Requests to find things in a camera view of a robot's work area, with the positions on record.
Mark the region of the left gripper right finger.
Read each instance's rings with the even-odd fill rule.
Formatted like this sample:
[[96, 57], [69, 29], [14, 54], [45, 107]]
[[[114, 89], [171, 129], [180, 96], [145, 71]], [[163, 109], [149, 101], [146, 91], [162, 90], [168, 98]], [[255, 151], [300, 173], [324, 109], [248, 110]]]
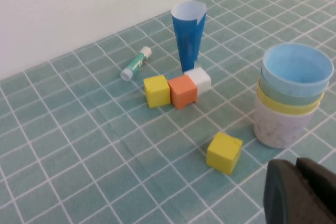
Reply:
[[309, 158], [298, 158], [296, 168], [304, 188], [299, 223], [335, 223], [335, 173]]

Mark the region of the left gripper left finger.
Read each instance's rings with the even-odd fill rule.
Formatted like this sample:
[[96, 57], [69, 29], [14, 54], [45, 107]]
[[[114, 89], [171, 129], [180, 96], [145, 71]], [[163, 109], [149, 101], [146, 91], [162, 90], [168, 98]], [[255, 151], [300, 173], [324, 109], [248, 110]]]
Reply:
[[267, 166], [264, 189], [266, 223], [299, 223], [302, 175], [284, 159], [272, 159]]

